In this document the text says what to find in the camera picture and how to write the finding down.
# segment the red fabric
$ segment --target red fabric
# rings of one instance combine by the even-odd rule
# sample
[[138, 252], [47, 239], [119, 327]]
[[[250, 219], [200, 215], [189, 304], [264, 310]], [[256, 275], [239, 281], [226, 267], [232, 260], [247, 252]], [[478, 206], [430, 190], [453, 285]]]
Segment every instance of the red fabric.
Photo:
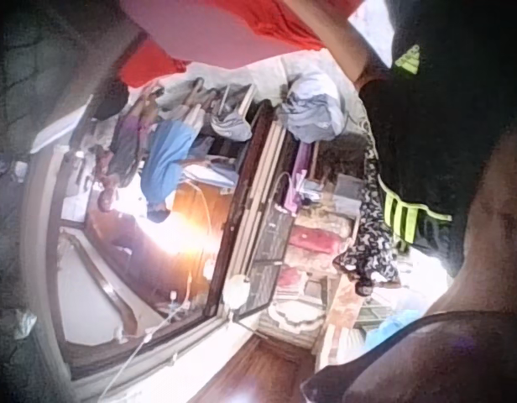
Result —
[[[362, 2], [324, 1], [333, 5], [346, 19]], [[158, 41], [147, 40], [121, 69], [121, 80], [132, 87], [185, 71], [189, 62], [171, 57], [163, 48], [183, 59], [237, 68], [273, 55], [323, 47], [321, 41], [280, 0], [198, 0], [193, 3], [121, 0], [121, 5], [131, 19]], [[229, 15], [239, 21], [232, 21]], [[241, 20], [247, 24], [247, 29], [238, 24]], [[189, 29], [189, 32], [182, 34], [183, 29]]]
[[294, 267], [283, 265], [279, 278], [277, 280], [277, 288], [279, 289], [300, 289], [303, 273]]
[[[346, 19], [363, 0], [322, 0], [330, 3]], [[322, 42], [280, 0], [206, 0], [242, 18], [257, 35], [275, 38], [303, 50], [320, 50]]]
[[145, 40], [119, 71], [120, 79], [137, 88], [160, 76], [185, 71], [189, 61], [173, 59], [153, 40]]
[[290, 233], [289, 244], [319, 254], [339, 254], [342, 239], [335, 233], [317, 228], [295, 225]]

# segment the hair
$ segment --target hair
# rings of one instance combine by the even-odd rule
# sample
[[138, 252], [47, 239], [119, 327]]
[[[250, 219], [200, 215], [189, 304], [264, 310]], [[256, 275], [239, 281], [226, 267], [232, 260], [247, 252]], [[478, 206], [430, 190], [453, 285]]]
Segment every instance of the hair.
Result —
[[371, 296], [373, 293], [373, 281], [362, 277], [356, 282], [356, 294], [359, 296]]
[[152, 222], [160, 224], [165, 221], [170, 214], [171, 210], [150, 210], [147, 212], [147, 218]]
[[130, 93], [126, 84], [118, 78], [112, 79], [107, 84], [106, 93], [97, 111], [94, 112], [94, 118], [103, 121], [120, 113], [128, 103], [129, 95]]
[[112, 202], [113, 202], [113, 190], [112, 189], [104, 189], [100, 196], [98, 196], [98, 209], [101, 212], [110, 212], [112, 210]]

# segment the floral dress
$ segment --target floral dress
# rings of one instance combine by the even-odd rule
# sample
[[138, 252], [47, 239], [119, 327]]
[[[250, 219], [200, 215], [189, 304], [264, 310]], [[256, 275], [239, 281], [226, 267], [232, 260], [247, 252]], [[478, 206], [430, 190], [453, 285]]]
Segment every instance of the floral dress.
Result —
[[358, 275], [368, 279], [373, 272], [378, 272], [386, 280], [395, 280], [398, 277], [396, 253], [379, 200], [378, 155], [370, 137], [365, 150], [363, 180], [358, 236], [354, 245], [339, 254], [333, 262], [345, 270], [355, 267]]

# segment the black shirt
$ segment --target black shirt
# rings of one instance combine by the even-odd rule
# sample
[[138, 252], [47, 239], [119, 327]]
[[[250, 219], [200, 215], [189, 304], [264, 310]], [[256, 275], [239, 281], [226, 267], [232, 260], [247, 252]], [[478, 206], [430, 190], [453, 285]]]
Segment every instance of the black shirt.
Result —
[[394, 63], [387, 81], [359, 95], [383, 182], [405, 202], [452, 215], [449, 252], [458, 266], [485, 163], [517, 122], [517, 3], [417, 2], [396, 29], [393, 61], [414, 45], [415, 74]]

